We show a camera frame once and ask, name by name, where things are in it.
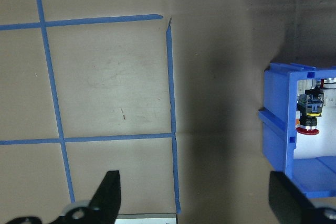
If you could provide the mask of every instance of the blue plastic container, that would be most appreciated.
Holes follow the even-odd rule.
[[[335,77],[336,67],[271,63],[265,71],[264,108],[259,112],[263,122],[263,153],[273,168],[284,172],[308,198],[336,196],[336,150],[333,155],[294,159],[298,135],[297,83]]]

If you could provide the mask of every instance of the screw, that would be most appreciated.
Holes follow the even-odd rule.
[[[324,216],[326,216],[329,220],[336,220],[336,211],[331,208],[327,208],[324,210]]]
[[[84,211],[83,211],[81,208],[79,208],[79,210],[77,210],[76,212],[74,212],[74,213],[72,214],[72,218],[73,218],[74,220],[81,219],[81,218],[83,218],[84,216],[85,216],[85,213],[84,213]]]

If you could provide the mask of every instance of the blue tape line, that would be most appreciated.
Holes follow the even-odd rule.
[[[23,24],[0,25],[0,31],[29,29],[29,28],[40,28],[40,23],[23,23]]]
[[[73,191],[74,189],[72,187],[72,180],[71,180],[71,173],[70,173],[70,166],[69,166],[67,148],[66,148],[66,144],[65,144],[64,141],[61,142],[61,149],[62,149],[62,156],[63,156],[65,174],[66,174],[67,183],[68,183],[70,201],[71,201],[71,203],[73,203],[73,202],[75,202],[75,194],[74,194],[74,191]]]
[[[174,176],[174,191],[175,191],[175,204],[176,213],[181,212],[180,205],[180,189],[178,181],[178,163],[177,163],[177,141],[176,141],[176,115],[175,115],[175,93],[174,93],[174,71],[173,71],[173,47],[172,47],[172,30],[171,19],[169,20],[168,29],[166,32],[167,44],[167,65],[168,65],[168,83],[169,83],[169,100],[170,100],[170,115],[172,127],[172,152],[173,152],[173,176]]]
[[[179,189],[179,181],[178,181],[178,163],[177,163],[177,140],[176,135],[172,137],[172,150],[173,150],[173,175],[174,175],[174,191],[175,191],[175,204],[176,204],[176,213],[181,213],[181,205],[180,205],[180,189]]]
[[[13,145],[13,144],[51,144],[60,143],[59,138],[47,139],[24,139],[24,140],[1,140],[0,145]]]
[[[56,123],[57,123],[58,135],[60,138],[60,144],[61,144],[61,149],[62,149],[62,156],[63,156],[65,173],[67,177],[69,195],[70,195],[71,202],[75,202],[75,196],[74,196],[74,191],[73,191],[74,189],[72,187],[71,174],[70,174],[70,166],[68,162],[66,145],[64,142],[64,134],[63,134],[61,116],[60,116],[60,111],[59,111],[59,105],[58,105],[56,84],[55,84],[54,71],[53,71],[53,63],[51,61],[48,34],[47,34],[46,25],[45,25],[45,17],[44,17],[44,12],[43,12],[42,0],[36,0],[36,3],[37,3],[38,16],[40,19],[40,27],[41,27],[44,51],[46,54],[47,68],[48,68],[49,81],[50,81],[50,87],[51,87],[51,95],[52,95],[52,101],[54,103]]]
[[[170,117],[172,132],[176,132],[176,115],[175,115],[175,93],[174,93],[174,74],[173,74],[173,47],[172,47],[172,31],[170,21],[166,32],[167,44],[167,66],[168,66],[168,84],[169,84],[169,101],[170,101]]]
[[[162,19],[162,18],[163,18],[163,16],[158,15],[158,14],[120,16],[120,17],[101,17],[101,18],[81,18],[81,19],[46,21],[46,26],[47,27],[52,27],[52,26],[73,26],[73,25],[85,25],[85,24],[101,24],[101,23],[118,23],[118,22],[155,20],[155,19]]]
[[[130,140],[130,139],[146,139],[146,138],[168,138],[168,137],[172,137],[172,133],[119,135],[119,136],[69,137],[69,138],[65,138],[64,141],[67,143],[73,143],[73,142],[95,142],[95,141]]]

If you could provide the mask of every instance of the white panel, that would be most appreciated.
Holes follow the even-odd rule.
[[[322,116],[317,118],[319,134],[308,136],[297,133],[294,158],[314,158],[336,155],[336,107],[324,106]]]

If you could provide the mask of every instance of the beige floor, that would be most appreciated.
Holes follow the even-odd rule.
[[[277,223],[261,152],[270,61],[335,64],[336,0],[42,0],[46,21],[162,20],[47,29],[65,137],[166,133],[165,29],[172,18],[179,223]],[[0,0],[0,25],[38,22],[36,0]],[[58,138],[39,28],[0,31],[0,140]],[[67,143],[76,199],[109,169],[121,212],[174,212],[166,138]],[[69,203],[59,144],[0,145],[0,222],[51,221]]]

